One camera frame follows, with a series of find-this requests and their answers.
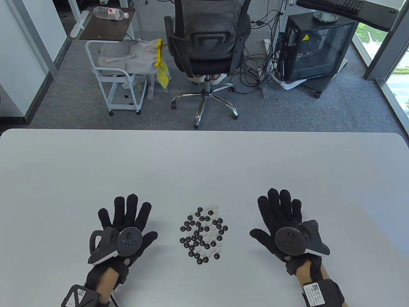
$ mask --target white table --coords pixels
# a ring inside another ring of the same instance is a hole
[[[351,307],[408,306],[408,176],[395,134],[8,130],[0,305],[59,306],[90,270],[98,209],[135,192],[159,238],[116,290],[121,307],[304,306],[296,278],[248,235],[265,229],[257,198],[275,187],[318,220],[324,264]],[[179,227],[214,203],[229,231],[221,258],[199,266]]]

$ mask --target qr code label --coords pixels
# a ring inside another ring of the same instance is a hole
[[[325,301],[321,293],[319,285],[314,282],[312,284],[307,284],[303,286],[305,295],[307,297],[308,303],[311,307],[324,305]]]

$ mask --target sticker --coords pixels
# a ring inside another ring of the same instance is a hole
[[[314,282],[313,284],[305,285],[303,286],[303,288],[308,303],[310,304],[311,307],[325,304],[324,298],[322,297],[321,289],[319,288],[319,285],[316,282]]]
[[[77,289],[77,294],[78,294],[78,303],[81,303],[85,292],[83,289]],[[74,298],[74,292],[71,293],[70,298],[68,299],[68,301],[65,303],[66,307],[75,307],[75,298]]]

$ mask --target wrist tracker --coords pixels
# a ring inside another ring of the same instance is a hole
[[[106,304],[101,304],[99,301],[101,295],[88,289],[84,286],[75,284],[68,291],[67,296],[61,303],[61,307],[108,307],[109,302]]]
[[[307,307],[341,307],[345,302],[339,286],[331,279],[309,282],[303,285],[303,290]]]

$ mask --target desk leg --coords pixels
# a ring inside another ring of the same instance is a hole
[[[87,20],[88,15],[90,14],[90,11],[84,10],[82,13],[79,12],[78,5],[75,0],[68,0],[72,13],[74,15],[76,24],[72,28],[70,37],[71,38],[76,38],[81,30],[84,30],[84,23]]]

